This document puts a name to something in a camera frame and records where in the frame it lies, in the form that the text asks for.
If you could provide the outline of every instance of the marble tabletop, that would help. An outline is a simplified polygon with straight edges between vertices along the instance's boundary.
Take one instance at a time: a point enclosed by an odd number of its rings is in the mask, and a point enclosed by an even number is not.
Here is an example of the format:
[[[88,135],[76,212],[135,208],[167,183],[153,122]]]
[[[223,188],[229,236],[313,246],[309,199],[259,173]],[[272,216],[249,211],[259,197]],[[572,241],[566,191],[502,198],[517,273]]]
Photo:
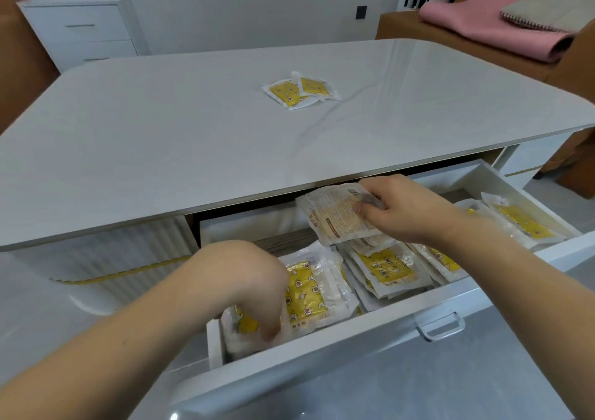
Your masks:
[[[343,100],[288,111],[262,86],[292,70]],[[0,251],[593,124],[586,100],[423,41],[90,63],[0,136]]]

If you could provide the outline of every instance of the cabinet drawer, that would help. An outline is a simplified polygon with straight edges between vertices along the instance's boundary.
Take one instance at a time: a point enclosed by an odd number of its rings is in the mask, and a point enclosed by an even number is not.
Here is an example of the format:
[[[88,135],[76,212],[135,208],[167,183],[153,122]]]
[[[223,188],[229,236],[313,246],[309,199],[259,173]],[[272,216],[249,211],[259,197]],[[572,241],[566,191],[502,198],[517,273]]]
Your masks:
[[[483,161],[410,177],[446,198],[465,193],[466,198],[478,199],[482,191],[509,198],[537,221],[569,237],[536,253],[562,271],[595,255],[595,233],[582,235],[528,193],[512,187]],[[205,243],[227,238],[261,240],[299,230],[304,224],[305,216],[290,203],[203,221],[201,239]],[[418,331],[429,340],[432,329],[452,320],[459,324],[452,331],[460,330],[465,316],[490,305],[475,281],[465,278],[235,362],[227,362],[219,322],[212,320],[207,327],[210,370],[175,386],[173,409],[203,415],[225,412],[279,386],[314,378],[414,338]]]
[[[48,53],[60,72],[92,61],[122,56],[136,56],[132,41],[105,41],[97,43],[54,43]]]
[[[44,45],[130,39],[116,5],[30,7],[23,13]]]

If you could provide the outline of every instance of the gold decorative strip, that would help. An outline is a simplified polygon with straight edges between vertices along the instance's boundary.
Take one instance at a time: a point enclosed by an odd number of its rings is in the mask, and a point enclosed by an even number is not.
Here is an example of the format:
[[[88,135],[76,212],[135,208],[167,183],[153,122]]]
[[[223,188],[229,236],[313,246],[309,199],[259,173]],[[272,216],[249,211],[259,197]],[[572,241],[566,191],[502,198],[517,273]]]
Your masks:
[[[120,271],[119,273],[108,274],[106,276],[96,277],[93,279],[85,279],[82,281],[61,281],[59,279],[50,279],[50,281],[59,282],[60,284],[64,284],[66,286],[85,286],[87,284],[97,284],[98,282],[110,281],[112,279],[129,276],[131,274],[142,273],[143,271],[147,271],[149,269],[159,268],[161,266],[167,266],[171,264],[177,264],[178,262],[184,262],[185,260],[188,260],[191,257],[191,255],[176,257],[175,259],[165,260],[156,264],[141,266],[139,268],[129,269],[127,271]]]
[[[539,165],[538,167],[523,169],[522,171],[517,171],[516,173],[505,174],[504,176],[510,177],[510,176],[516,176],[517,174],[528,173],[529,171],[535,171],[536,169],[539,169],[542,166],[543,165]]]

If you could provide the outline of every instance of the pink mat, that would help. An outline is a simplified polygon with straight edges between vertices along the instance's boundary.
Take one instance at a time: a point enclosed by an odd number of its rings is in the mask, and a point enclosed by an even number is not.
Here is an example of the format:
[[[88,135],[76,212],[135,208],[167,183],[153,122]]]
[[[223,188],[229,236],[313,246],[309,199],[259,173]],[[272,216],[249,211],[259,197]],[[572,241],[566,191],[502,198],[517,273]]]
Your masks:
[[[500,10],[517,1],[520,0],[427,2],[420,9],[420,18],[495,48],[547,63],[560,60],[568,47],[567,41],[560,41],[572,37],[572,34],[541,32],[509,24],[500,17]]]

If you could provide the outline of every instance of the gray pillow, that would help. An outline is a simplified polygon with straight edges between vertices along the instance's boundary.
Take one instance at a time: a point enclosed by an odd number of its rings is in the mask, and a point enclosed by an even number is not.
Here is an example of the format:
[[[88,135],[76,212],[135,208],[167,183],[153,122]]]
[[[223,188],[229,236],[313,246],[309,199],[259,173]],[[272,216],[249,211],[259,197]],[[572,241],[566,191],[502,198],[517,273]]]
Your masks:
[[[522,0],[500,14],[524,28],[576,34],[595,19],[595,0]]]

